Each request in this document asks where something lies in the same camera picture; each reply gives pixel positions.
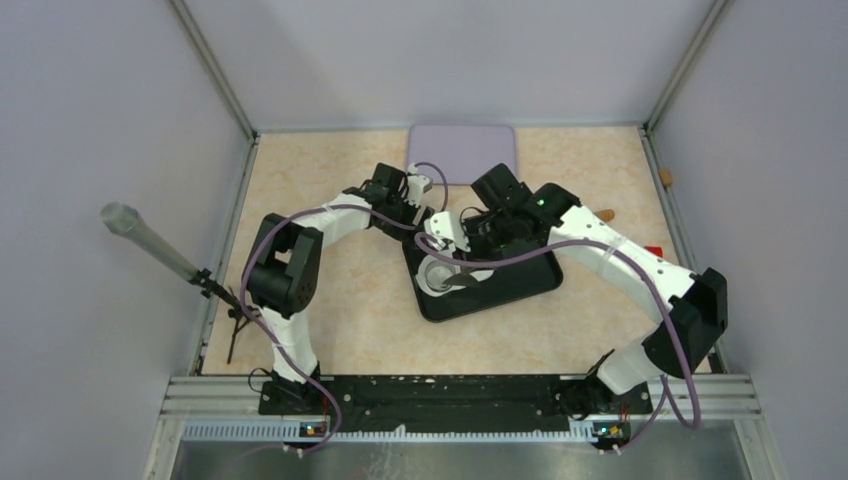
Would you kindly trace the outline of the grey microphone on tripod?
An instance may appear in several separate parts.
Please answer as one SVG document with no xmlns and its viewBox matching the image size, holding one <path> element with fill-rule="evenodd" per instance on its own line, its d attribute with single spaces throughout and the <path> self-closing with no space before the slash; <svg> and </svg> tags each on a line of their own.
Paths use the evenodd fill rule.
<svg viewBox="0 0 848 480">
<path fill-rule="evenodd" d="M 137 210 L 120 202 L 111 202 L 100 211 L 100 219 L 114 235 L 122 237 L 145 251 L 182 280 L 200 289 L 207 299 L 215 296 L 228 306 L 227 314 L 234 321 L 226 363 L 231 364 L 238 335 L 251 320 L 246 316 L 234 292 L 212 277 L 209 269 L 198 269 L 156 231 L 150 228 Z"/>
</svg>

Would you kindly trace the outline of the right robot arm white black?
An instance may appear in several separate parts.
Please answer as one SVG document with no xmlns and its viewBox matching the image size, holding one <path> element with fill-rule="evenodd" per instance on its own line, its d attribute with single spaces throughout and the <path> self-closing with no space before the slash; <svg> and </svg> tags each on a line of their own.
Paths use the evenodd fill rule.
<svg viewBox="0 0 848 480">
<path fill-rule="evenodd" d="M 548 255 L 560 252 L 623 292 L 655 322 L 655 329 L 612 350 L 565 393 L 565 410 L 586 416 L 612 412 L 639 384 L 658 377 L 692 375 L 728 324 L 727 280 L 717 270 L 701 273 L 673 264 L 619 234 L 555 183 L 536 191 L 498 164 L 471 185 L 485 207 L 463 222 L 469 238 L 465 268 L 473 300 L 485 308 L 547 292 Z"/>
</svg>

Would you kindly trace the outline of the metal scraper wooden handle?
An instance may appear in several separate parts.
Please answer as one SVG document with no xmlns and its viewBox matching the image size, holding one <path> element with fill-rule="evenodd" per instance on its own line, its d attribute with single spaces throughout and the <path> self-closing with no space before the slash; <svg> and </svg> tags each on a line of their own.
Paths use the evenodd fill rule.
<svg viewBox="0 0 848 480">
<path fill-rule="evenodd" d="M 476 268 L 460 267 L 456 273 L 445 278 L 442 285 L 446 287 L 479 288 L 481 281 L 474 276 L 476 271 Z"/>
</svg>

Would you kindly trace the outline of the lilac rectangular tray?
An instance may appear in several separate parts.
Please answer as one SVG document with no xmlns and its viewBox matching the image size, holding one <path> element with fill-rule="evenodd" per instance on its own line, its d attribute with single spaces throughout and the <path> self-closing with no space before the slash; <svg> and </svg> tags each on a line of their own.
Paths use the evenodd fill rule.
<svg viewBox="0 0 848 480">
<path fill-rule="evenodd" d="M 439 183 L 436 165 L 449 185 L 470 186 L 499 164 L 519 177 L 516 133 L 504 124 L 414 124 L 408 131 L 406 163 Z"/>
</svg>

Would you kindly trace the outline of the black baking tray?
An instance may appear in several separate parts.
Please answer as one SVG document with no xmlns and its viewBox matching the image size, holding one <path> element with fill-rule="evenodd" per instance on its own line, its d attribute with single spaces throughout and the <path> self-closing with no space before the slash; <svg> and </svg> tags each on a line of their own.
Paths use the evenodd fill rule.
<svg viewBox="0 0 848 480">
<path fill-rule="evenodd" d="M 547 231 L 534 233 L 533 240 L 517 254 L 517 257 L 542 247 L 547 241 Z M 521 263 L 499 267 L 493 276 L 479 288 L 467 288 L 440 297 L 426 295 L 416 284 L 414 275 L 422 260 L 428 255 L 413 239 L 402 243 L 413 292 L 421 315 L 428 321 L 439 323 L 461 316 L 482 312 L 512 302 L 557 289 L 563 282 L 563 272 L 552 253 L 545 253 Z M 497 260 L 469 260 L 467 254 L 456 254 L 462 260 L 489 262 Z"/>
</svg>

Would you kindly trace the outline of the small wooden cork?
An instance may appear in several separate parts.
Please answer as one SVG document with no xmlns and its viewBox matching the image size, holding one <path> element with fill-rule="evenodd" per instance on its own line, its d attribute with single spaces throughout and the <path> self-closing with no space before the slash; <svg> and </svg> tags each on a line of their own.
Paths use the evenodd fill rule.
<svg viewBox="0 0 848 480">
<path fill-rule="evenodd" d="M 667 168 L 658 170 L 658 177 L 663 188 L 669 188 L 673 185 L 674 179 L 672 173 Z"/>
</svg>

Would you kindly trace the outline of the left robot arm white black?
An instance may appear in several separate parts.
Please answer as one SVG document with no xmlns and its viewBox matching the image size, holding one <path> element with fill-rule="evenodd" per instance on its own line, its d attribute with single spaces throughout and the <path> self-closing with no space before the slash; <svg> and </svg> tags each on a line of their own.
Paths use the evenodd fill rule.
<svg viewBox="0 0 848 480">
<path fill-rule="evenodd" d="M 422 200 L 432 187 L 432 178 L 415 166 L 400 170 L 380 163 L 360 186 L 319 207 L 263 218 L 238 297 L 271 342 L 269 383 L 295 412 L 314 410 L 321 397 L 306 309 L 317 292 L 324 249 L 371 227 L 398 241 L 409 238 L 418 212 L 431 211 Z"/>
</svg>

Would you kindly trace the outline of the wooden dough roller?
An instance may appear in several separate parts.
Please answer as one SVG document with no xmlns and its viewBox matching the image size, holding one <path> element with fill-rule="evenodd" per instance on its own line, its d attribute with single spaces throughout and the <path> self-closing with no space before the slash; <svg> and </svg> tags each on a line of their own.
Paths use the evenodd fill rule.
<svg viewBox="0 0 848 480">
<path fill-rule="evenodd" d="M 594 215 L 602 222 L 610 222 L 616 217 L 616 212 L 612 209 L 603 209 L 594 211 Z"/>
</svg>

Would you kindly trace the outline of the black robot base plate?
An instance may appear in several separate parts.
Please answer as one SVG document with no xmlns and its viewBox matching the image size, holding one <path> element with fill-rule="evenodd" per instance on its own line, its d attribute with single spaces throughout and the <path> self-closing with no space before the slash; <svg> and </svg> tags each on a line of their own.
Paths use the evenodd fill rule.
<svg viewBox="0 0 848 480">
<path fill-rule="evenodd" d="M 616 396 L 596 380 L 539 375 L 338 375 L 315 385 L 263 383 L 262 415 L 341 421 L 340 433 L 531 433 L 566 431 L 579 420 L 649 414 L 646 384 Z"/>
</svg>

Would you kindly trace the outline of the clear glass cup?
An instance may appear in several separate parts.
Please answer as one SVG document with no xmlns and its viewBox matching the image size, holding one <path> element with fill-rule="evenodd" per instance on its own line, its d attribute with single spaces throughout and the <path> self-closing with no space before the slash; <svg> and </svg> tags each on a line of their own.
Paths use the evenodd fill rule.
<svg viewBox="0 0 848 480">
<path fill-rule="evenodd" d="M 446 294 L 454 287 L 443 286 L 442 281 L 456 272 L 454 265 L 438 260 L 429 261 L 420 269 L 422 290 L 435 297 Z"/>
</svg>

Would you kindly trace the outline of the red yellow toy block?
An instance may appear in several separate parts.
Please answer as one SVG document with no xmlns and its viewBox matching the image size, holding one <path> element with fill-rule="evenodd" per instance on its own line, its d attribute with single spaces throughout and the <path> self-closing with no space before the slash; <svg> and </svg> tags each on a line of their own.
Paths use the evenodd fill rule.
<svg viewBox="0 0 848 480">
<path fill-rule="evenodd" d="M 663 258 L 663 257 L 664 257 L 664 251 L 663 251 L 663 249 L 662 249 L 661 247 L 659 247 L 659 246 L 645 246 L 645 250 L 646 250 L 646 251 L 648 251 L 648 252 L 650 252 L 650 253 L 652 253 L 653 255 L 655 255 L 655 256 L 657 256 L 657 257 L 659 257 L 659 258 Z"/>
</svg>

